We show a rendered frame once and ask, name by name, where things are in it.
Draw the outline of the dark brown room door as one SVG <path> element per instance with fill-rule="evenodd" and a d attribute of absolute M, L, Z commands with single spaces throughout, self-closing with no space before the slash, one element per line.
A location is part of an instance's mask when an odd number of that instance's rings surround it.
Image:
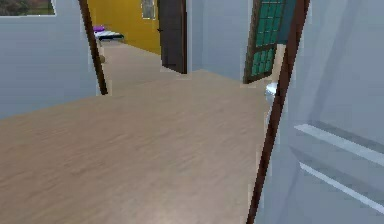
<path fill-rule="evenodd" d="M 157 0 L 162 66 L 187 73 L 186 0 Z"/>

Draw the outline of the green glass panel door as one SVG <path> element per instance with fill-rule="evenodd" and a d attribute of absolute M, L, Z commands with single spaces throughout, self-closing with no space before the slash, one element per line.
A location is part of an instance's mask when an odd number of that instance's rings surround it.
<path fill-rule="evenodd" d="M 295 5 L 296 0 L 253 0 L 244 84 L 272 74 L 278 45 L 288 40 Z"/>

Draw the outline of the pale grey room door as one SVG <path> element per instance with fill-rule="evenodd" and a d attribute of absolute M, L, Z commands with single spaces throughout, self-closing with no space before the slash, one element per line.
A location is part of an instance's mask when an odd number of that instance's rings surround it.
<path fill-rule="evenodd" d="M 384 224 L 384 0 L 310 0 L 255 224 Z"/>

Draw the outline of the framed landscape picture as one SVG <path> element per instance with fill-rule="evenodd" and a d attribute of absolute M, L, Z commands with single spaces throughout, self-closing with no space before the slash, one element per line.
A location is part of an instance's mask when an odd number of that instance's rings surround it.
<path fill-rule="evenodd" d="M 52 0 L 0 0 L 0 16 L 54 14 Z"/>

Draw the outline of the small framed wall picture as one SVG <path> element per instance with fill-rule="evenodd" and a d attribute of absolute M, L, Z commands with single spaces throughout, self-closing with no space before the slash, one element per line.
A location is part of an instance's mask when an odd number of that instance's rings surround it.
<path fill-rule="evenodd" d="M 142 18 L 154 20 L 155 16 L 155 0 L 141 0 Z"/>

